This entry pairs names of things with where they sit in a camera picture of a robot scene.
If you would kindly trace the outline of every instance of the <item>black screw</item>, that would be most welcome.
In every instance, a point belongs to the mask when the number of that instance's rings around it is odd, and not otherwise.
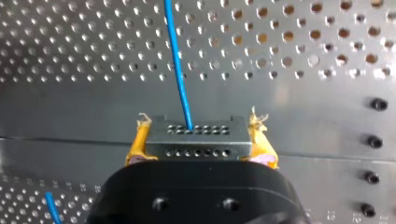
[[[152,209],[156,211],[162,211],[168,207],[169,207],[169,202],[166,198],[159,197],[154,199],[154,201],[152,202]]]
[[[235,199],[228,198],[223,201],[223,208],[230,211],[236,211],[239,209],[239,202]]]
[[[388,108],[388,102],[380,98],[375,98],[371,102],[371,106],[374,110],[384,111]]]
[[[369,182],[370,184],[378,184],[379,181],[381,180],[381,179],[379,178],[379,175],[376,174],[376,173],[374,173],[374,172],[372,172],[372,171],[367,172],[367,173],[364,175],[364,178],[365,178],[365,179],[367,180],[367,182]]]
[[[372,148],[381,148],[384,143],[379,137],[371,135],[367,138],[367,144]]]
[[[361,206],[361,212],[365,217],[375,217],[375,209],[368,203]]]

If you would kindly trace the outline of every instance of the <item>blue cable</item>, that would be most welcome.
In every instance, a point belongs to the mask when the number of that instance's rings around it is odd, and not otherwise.
[[[55,201],[53,201],[52,194],[50,192],[47,192],[45,194],[45,197],[47,201],[47,207],[49,208],[49,213],[52,217],[53,222],[55,222],[55,224],[62,224],[58,210],[56,209]]]
[[[178,58],[177,35],[175,31],[174,19],[172,15],[172,0],[164,0],[165,17],[168,26],[169,40],[171,42],[172,56],[175,64],[176,81],[178,93],[180,95],[181,104],[183,106],[184,119],[186,120],[187,129],[193,129],[189,99],[187,98],[186,89],[183,82],[183,71],[181,70],[181,62]]]

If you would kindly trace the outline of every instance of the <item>stainless steel surface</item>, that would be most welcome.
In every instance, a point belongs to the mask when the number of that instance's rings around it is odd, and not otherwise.
[[[63,223],[84,223],[95,192],[73,189],[70,183],[2,174],[0,223],[52,223],[44,194],[52,192]]]
[[[365,201],[387,211],[375,223],[394,222],[391,177],[370,188],[344,178],[371,165],[394,176],[395,1],[174,4],[194,121],[255,105],[318,221],[336,223],[325,207]],[[100,185],[123,164],[139,112],[183,120],[162,1],[3,0],[0,19],[0,135],[19,139],[2,141],[4,168]],[[388,108],[372,109],[374,98]],[[381,148],[367,146],[371,134]]]
[[[243,117],[196,122],[186,130],[182,122],[159,117],[153,120],[146,152],[160,160],[238,160],[248,157],[251,142]]]

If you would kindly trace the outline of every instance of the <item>perforated metal sheet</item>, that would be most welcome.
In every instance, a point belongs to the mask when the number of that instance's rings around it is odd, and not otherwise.
[[[267,135],[274,148],[295,158],[282,165],[285,172],[297,169],[305,157],[327,159],[330,167],[340,160],[357,167],[395,162],[395,1],[174,4],[194,120],[246,116],[255,105],[270,115]],[[183,120],[162,1],[0,1],[0,19],[0,135],[50,140],[4,141],[2,165],[100,185],[118,169],[120,158],[123,164],[139,112]],[[387,100],[388,109],[370,108],[374,97]],[[381,137],[384,146],[364,145],[367,134]],[[90,160],[96,148],[101,156]],[[72,173],[75,164],[67,162],[59,172],[52,169],[55,162],[38,162],[79,153],[102,173],[89,167]],[[392,172],[390,167],[383,169]],[[311,205],[309,185],[294,177],[301,172],[289,178],[305,204],[313,211],[326,207],[326,200]],[[346,176],[346,170],[323,174]],[[323,176],[305,175],[313,181]],[[362,190],[357,201],[362,197],[369,203],[373,199],[366,195],[373,191],[394,194],[386,181],[375,190],[344,182],[334,187]],[[340,195],[345,194],[334,191],[329,197],[343,208],[354,201]],[[387,216],[390,220],[394,212]]]

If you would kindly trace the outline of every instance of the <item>metal wall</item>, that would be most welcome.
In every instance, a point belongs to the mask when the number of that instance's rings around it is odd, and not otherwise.
[[[396,2],[174,4],[194,120],[247,116],[255,105],[314,221],[394,222]],[[0,19],[5,174],[94,189],[123,165],[139,112],[183,120],[162,1],[3,0]],[[376,97],[385,111],[370,107]],[[370,134],[381,148],[365,144]],[[366,170],[380,183],[362,180]],[[359,203],[377,216],[360,215]],[[24,222],[2,207],[6,223]]]

